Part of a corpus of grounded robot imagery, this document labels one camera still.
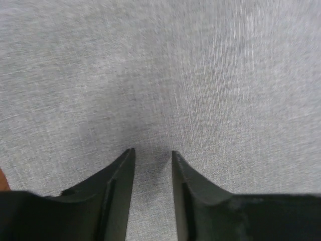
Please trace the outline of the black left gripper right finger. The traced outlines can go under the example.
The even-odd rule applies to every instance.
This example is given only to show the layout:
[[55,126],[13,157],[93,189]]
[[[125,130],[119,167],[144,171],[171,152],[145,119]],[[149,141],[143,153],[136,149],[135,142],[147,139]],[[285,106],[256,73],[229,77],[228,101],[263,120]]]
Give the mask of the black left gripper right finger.
[[233,194],[172,152],[178,240],[320,240],[319,194]]

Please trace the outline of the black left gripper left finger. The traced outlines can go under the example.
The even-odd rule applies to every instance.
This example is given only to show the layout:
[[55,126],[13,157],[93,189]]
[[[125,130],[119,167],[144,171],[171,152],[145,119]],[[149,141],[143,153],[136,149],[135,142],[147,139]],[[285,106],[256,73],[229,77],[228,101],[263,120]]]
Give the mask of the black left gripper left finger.
[[125,240],[135,149],[59,196],[1,192],[1,240]]

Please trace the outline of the grey cloth napkin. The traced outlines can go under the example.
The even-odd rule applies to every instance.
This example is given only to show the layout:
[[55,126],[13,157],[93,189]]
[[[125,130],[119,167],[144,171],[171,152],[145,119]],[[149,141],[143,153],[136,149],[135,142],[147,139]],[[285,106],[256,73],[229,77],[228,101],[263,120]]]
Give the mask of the grey cloth napkin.
[[57,195],[136,150],[127,240],[176,240],[171,152],[320,192],[320,1],[1,1],[1,169]]

